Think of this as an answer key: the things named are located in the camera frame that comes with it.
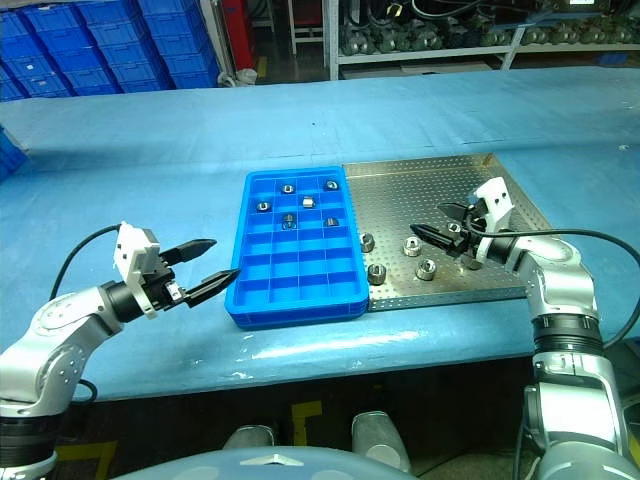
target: robotic arm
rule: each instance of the robotic arm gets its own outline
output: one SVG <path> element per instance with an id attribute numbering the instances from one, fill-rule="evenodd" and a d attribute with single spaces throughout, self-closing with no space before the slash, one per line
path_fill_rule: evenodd
<path id="1" fill-rule="evenodd" d="M 27 333 L 0 355 L 0 480 L 39 479 L 53 469 L 58 427 L 87 359 L 123 324 L 217 295 L 239 270 L 184 290 L 172 265 L 215 245 L 192 240 L 160 253 L 150 230 L 122 222 L 114 253 L 124 281 L 62 295 L 36 312 Z"/>
<path id="2" fill-rule="evenodd" d="M 613 367 L 603 356 L 593 280 L 580 253 L 555 237 L 484 236 L 508 229 L 513 204 L 502 178 L 480 186 L 472 202 L 440 206 L 462 225 L 455 237 L 430 225 L 411 229 L 452 257 L 496 261 L 525 283 L 536 384 L 525 388 L 523 428 L 544 454 L 538 478 L 640 478 Z"/>

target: blue storage bin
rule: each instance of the blue storage bin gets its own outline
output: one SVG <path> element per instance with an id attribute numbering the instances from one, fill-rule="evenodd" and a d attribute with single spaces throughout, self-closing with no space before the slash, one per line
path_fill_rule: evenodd
<path id="1" fill-rule="evenodd" d="M 156 90 L 170 90 L 173 88 L 171 80 L 166 75 L 154 80 L 141 80 L 137 82 L 121 82 L 120 86 L 125 93 L 153 92 Z"/>
<path id="2" fill-rule="evenodd" d="M 207 32 L 202 29 L 193 35 L 168 35 L 154 37 L 156 47 L 162 56 L 184 55 L 200 51 L 204 42 L 208 42 Z"/>
<path id="3" fill-rule="evenodd" d="M 29 55 L 44 55 L 45 53 L 47 53 L 47 49 L 35 36 L 35 33 L 0 39 L 0 56 L 3 60 Z"/>
<path id="4" fill-rule="evenodd" d="M 141 80 L 154 80 L 161 76 L 166 76 L 166 71 L 160 57 L 152 59 L 150 62 L 123 63 L 121 65 L 111 65 L 113 74 L 118 82 L 137 82 Z"/>
<path id="5" fill-rule="evenodd" d="M 214 61 L 204 72 L 191 72 L 171 75 L 176 88 L 211 88 L 218 86 L 218 65 Z"/>
<path id="6" fill-rule="evenodd" d="M 58 74 L 41 75 L 28 79 L 21 79 L 20 83 L 32 97 L 51 96 L 56 97 L 73 95 L 73 88 L 66 78 Z"/>
<path id="7" fill-rule="evenodd" d="M 86 27 L 49 30 L 39 32 L 38 36 L 50 52 L 75 50 L 78 48 L 92 47 L 96 44 Z"/>
<path id="8" fill-rule="evenodd" d="M 147 33 L 137 42 L 103 45 L 102 53 L 111 65 L 131 62 L 149 62 L 158 57 L 151 35 Z"/>
<path id="9" fill-rule="evenodd" d="M 123 22 L 89 25 L 89 29 L 99 45 L 136 42 L 147 32 L 147 26 L 142 19 L 142 15 L 136 15 Z"/>
<path id="10" fill-rule="evenodd" d="M 206 71 L 214 59 L 213 48 L 209 43 L 205 43 L 198 53 L 167 55 L 164 57 L 164 61 L 172 75 Z"/>
<path id="11" fill-rule="evenodd" d="M 6 64 L 18 78 L 38 77 L 55 73 L 57 66 L 49 55 L 32 55 L 28 57 L 6 58 Z"/>
<path id="12" fill-rule="evenodd" d="M 324 191 L 327 180 L 339 189 Z M 296 193 L 281 193 L 290 184 Z M 316 205 L 302 207 L 304 196 Z M 269 212 L 256 205 L 269 202 Z M 296 216 L 293 229 L 282 217 Z M 327 218 L 338 226 L 327 227 Z M 225 308 L 241 328 L 355 318 L 366 311 L 369 285 L 349 185 L 340 167 L 254 172 L 247 176 L 233 251 L 241 273 Z"/>
<path id="13" fill-rule="evenodd" d="M 193 35 L 198 29 L 204 30 L 204 20 L 198 6 L 193 6 L 186 12 L 156 13 L 145 15 L 147 26 L 154 37 L 163 35 Z"/>
<path id="14" fill-rule="evenodd" d="M 109 23 L 129 19 L 140 13 L 135 0 L 110 0 L 108 2 L 78 2 L 87 23 Z"/>
<path id="15" fill-rule="evenodd" d="M 71 4 L 55 3 L 22 9 L 36 31 L 76 28 L 84 25 L 84 18 Z"/>
<path id="16" fill-rule="evenodd" d="M 88 87 L 76 87 L 75 91 L 78 95 L 109 95 L 112 93 L 122 93 L 122 90 L 117 85 L 90 85 Z"/>
<path id="17" fill-rule="evenodd" d="M 74 50 L 51 52 L 51 56 L 63 72 L 105 68 L 107 66 L 98 47 L 82 47 Z"/>
<path id="18" fill-rule="evenodd" d="M 103 68 L 64 72 L 64 74 L 67 76 L 74 89 L 116 83 L 111 72 Z"/>
<path id="19" fill-rule="evenodd" d="M 197 0 L 138 0 L 145 15 L 154 13 L 185 12 L 197 4 Z"/>
<path id="20" fill-rule="evenodd" d="M 33 31 L 33 27 L 20 12 L 0 13 L 0 35 L 4 40 L 7 37 L 18 35 L 28 35 Z"/>

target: wire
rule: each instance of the wire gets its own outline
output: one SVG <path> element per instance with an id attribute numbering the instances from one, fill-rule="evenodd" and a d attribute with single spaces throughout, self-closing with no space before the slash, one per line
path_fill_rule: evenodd
<path id="1" fill-rule="evenodd" d="M 624 249 L 629 255 L 631 255 L 638 267 L 640 268 L 640 252 L 638 252 L 635 248 L 629 245 L 624 240 L 620 240 L 617 237 L 612 235 L 607 235 L 606 233 L 597 232 L 595 230 L 584 230 L 577 228 L 558 228 L 558 229 L 550 229 L 550 230 L 535 230 L 530 232 L 504 232 L 504 233 L 486 233 L 480 230 L 477 230 L 471 225 L 471 217 L 468 216 L 465 220 L 465 226 L 467 230 L 471 233 L 474 233 L 480 237 L 486 238 L 506 238 L 506 237 L 538 237 L 543 235 L 581 235 L 584 237 L 594 237 L 599 238 L 601 240 L 606 240 L 607 242 L 611 242 L 615 245 L 618 245 L 622 249 Z M 627 333 L 631 331 L 636 321 L 640 317 L 640 296 L 638 296 L 638 301 L 636 302 L 636 306 L 629 317 L 629 320 L 623 325 L 623 327 L 616 333 L 611 339 L 604 344 L 605 349 L 609 349 L 617 344 L 620 340 L 622 340 Z"/>

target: blue table surface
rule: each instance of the blue table surface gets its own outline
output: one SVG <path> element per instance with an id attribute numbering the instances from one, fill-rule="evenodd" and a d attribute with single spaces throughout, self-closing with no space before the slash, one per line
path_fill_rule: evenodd
<path id="1" fill-rule="evenodd" d="M 176 268 L 183 286 L 228 268 L 252 170 L 495 152 L 554 226 L 640 247 L 640 71 L 563 68 L 164 91 L 0 105 L 30 161 L 0 185 L 0 347 L 25 331 L 69 250 L 126 220 L 161 246 L 213 237 Z M 118 279 L 114 235 L 83 250 L 61 293 Z M 596 279 L 612 335 L 638 295 L 622 250 L 570 239 Z M 640 325 L 633 333 L 640 334 Z M 223 295 L 101 346 L 85 377 L 101 399 L 525 355 L 524 300 L 365 314 L 353 321 L 238 329 Z"/>

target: metal perforated plate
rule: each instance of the metal perforated plate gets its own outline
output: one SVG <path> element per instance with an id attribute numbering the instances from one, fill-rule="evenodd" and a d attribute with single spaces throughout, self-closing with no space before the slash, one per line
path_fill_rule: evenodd
<path id="1" fill-rule="evenodd" d="M 524 297 L 518 279 L 491 261 L 480 270 L 469 270 L 425 243 L 419 257 L 403 253 L 404 240 L 413 235 L 410 224 L 428 223 L 446 231 L 451 220 L 437 205 L 466 204 L 469 193 L 497 176 L 504 178 L 515 207 L 510 223 L 513 230 L 550 228 L 494 154 L 357 163 L 344 168 L 358 230 L 375 239 L 373 251 L 363 254 L 365 265 L 381 263 L 387 268 L 385 283 L 369 287 L 369 310 Z M 432 281 L 415 275 L 418 262 L 425 258 L 438 267 Z"/>

